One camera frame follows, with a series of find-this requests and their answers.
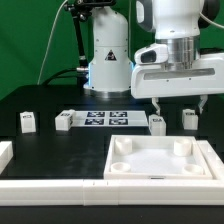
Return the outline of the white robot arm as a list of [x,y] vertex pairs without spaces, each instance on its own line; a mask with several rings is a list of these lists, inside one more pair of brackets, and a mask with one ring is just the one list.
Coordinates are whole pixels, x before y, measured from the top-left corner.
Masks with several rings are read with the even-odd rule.
[[84,91],[126,92],[150,99],[224,93],[224,50],[202,49],[200,31],[214,23],[220,0],[133,0],[128,23],[102,5],[93,10],[94,57]]

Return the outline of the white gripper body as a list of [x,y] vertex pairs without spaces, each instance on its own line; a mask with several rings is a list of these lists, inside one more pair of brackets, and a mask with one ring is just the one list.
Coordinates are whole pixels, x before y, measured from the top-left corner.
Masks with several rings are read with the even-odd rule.
[[202,55],[191,69],[136,65],[132,73],[131,94],[136,99],[220,93],[224,93],[224,53]]

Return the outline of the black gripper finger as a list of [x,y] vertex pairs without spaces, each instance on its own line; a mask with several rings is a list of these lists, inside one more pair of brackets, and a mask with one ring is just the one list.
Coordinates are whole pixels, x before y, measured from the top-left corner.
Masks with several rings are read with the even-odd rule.
[[198,103],[199,113],[203,113],[203,108],[208,100],[208,95],[200,95],[200,101]]
[[156,110],[156,114],[160,116],[161,108],[160,108],[160,105],[159,105],[159,98],[153,97],[152,98],[152,105],[154,106],[154,108]]

